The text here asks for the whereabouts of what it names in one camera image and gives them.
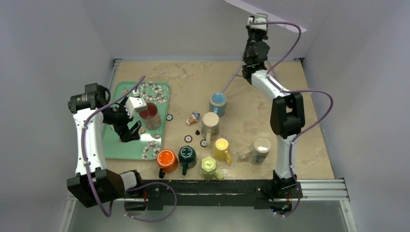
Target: dark green mug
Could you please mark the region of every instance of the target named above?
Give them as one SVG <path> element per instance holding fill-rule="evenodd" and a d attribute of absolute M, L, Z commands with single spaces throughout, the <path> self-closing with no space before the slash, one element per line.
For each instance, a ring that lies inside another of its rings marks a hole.
<path fill-rule="evenodd" d="M 186 175 L 187 170 L 196 165 L 196 153 L 190 146 L 183 146 L 178 152 L 179 164 L 182 166 L 182 174 Z"/>

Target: white wall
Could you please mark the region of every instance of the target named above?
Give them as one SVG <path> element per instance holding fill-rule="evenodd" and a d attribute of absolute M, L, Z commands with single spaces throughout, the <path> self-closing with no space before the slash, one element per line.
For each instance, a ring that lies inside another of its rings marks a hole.
<path fill-rule="evenodd" d="M 409 22 L 409 1 L 340 0 L 305 59 L 310 87 L 335 98 L 321 127 L 363 232 L 410 227 Z"/>
<path fill-rule="evenodd" d="M 56 231 L 74 175 L 70 96 L 112 60 L 80 0 L 0 1 L 0 224 Z"/>
<path fill-rule="evenodd" d="M 303 7 L 276 4 L 273 14 L 294 19 L 307 31 L 289 58 L 304 57 L 334 1 L 309 0 Z M 83 0 L 110 54 L 139 60 L 240 59 L 249 13 L 223 0 Z M 269 57 L 281 58 L 297 34 L 270 26 Z"/>

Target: beige table surface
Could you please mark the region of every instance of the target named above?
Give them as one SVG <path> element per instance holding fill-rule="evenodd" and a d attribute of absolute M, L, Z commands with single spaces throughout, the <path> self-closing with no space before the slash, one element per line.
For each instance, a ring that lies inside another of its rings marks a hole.
<path fill-rule="evenodd" d="M 163 148 L 178 153 L 182 146 L 192 146 L 198 156 L 197 165 L 182 175 L 181 166 L 165 175 L 164 179 L 202 179 L 199 175 L 201 159 L 212 156 L 209 148 L 202 148 L 201 122 L 188 126 L 185 121 L 192 112 L 204 114 L 209 110 L 209 98 L 221 92 L 239 62 L 130 62 L 120 63 L 114 86 L 122 81 L 137 81 L 146 75 L 145 81 L 165 81 L 170 84 L 171 95 L 168 113 L 174 116 L 166 122 Z M 276 68 L 279 81 L 290 90 L 308 87 L 300 62 L 284 62 Z M 249 85 L 242 77 L 237 77 L 225 91 L 227 97 L 226 114 L 220 119 L 220 137 L 226 138 L 231 146 L 233 164 L 218 161 L 225 179 L 269 179 L 276 164 L 276 135 L 270 128 L 271 101 L 257 88 Z M 303 94 L 306 125 L 317 120 L 310 94 Z M 193 141 L 184 142 L 191 135 Z M 269 138 L 272 150 L 265 162 L 254 166 L 238 161 L 236 151 L 246 149 L 258 138 Z M 108 159 L 108 168 L 122 173 L 137 170 L 143 179 L 158 179 L 159 167 L 155 160 Z M 297 141 L 296 172 L 300 179 L 333 179 L 327 151 L 319 126 L 305 133 Z"/>

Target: small figurine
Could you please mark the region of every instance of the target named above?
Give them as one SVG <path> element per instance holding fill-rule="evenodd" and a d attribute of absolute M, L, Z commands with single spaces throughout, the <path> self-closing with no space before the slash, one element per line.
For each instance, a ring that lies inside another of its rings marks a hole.
<path fill-rule="evenodd" d="M 192 123 L 197 122 L 200 115 L 201 115 L 200 113 L 193 112 L 191 115 L 191 118 L 187 120 L 187 124 L 191 125 Z"/>

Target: robotic arm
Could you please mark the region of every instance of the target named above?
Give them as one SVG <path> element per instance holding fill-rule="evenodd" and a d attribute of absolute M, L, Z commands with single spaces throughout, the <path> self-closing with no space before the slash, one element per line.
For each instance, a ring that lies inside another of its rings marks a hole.
<path fill-rule="evenodd" d="M 292 139 L 301 132 L 305 125 L 305 113 L 303 98 L 300 93 L 284 93 L 285 89 L 278 81 L 267 73 L 264 62 L 270 47 L 263 41 L 267 37 L 267 25 L 253 25 L 252 22 L 266 22 L 267 15 L 256 14 L 248 18 L 248 40 L 245 47 L 242 66 L 243 77 L 251 84 L 260 89 L 271 101 L 272 112 L 270 125 L 277 136 L 278 157 L 273 175 L 272 194 L 289 191 L 295 186 L 291 168 L 296 176 L 294 167 L 290 166 L 290 144 Z M 293 144 L 292 152 L 295 154 L 296 144 Z M 292 164 L 295 164 L 295 155 L 292 156 Z"/>
<path fill-rule="evenodd" d="M 92 180 L 102 203 L 121 198 L 126 190 L 142 184 L 141 177 L 135 170 L 122 174 L 108 170 L 103 150 L 103 123 L 112 125 L 123 143 L 140 139 L 138 131 L 141 122 L 137 121 L 131 129 L 128 128 L 128 123 L 133 120 L 135 113 L 146 110 L 147 106 L 146 102 L 138 97 L 137 92 L 133 94 L 134 97 L 125 97 L 117 107 L 109 107 L 97 113 L 86 130 L 85 148 L 88 155 L 86 162 L 89 163 Z M 82 160 L 82 126 L 98 108 L 107 105 L 110 98 L 110 91 L 107 88 L 94 83 L 86 85 L 83 94 L 72 96 L 68 102 L 77 129 L 78 157 L 75 177 L 67 180 L 67 188 L 85 207 L 92 207 L 97 202 L 90 189 L 84 160 Z"/>

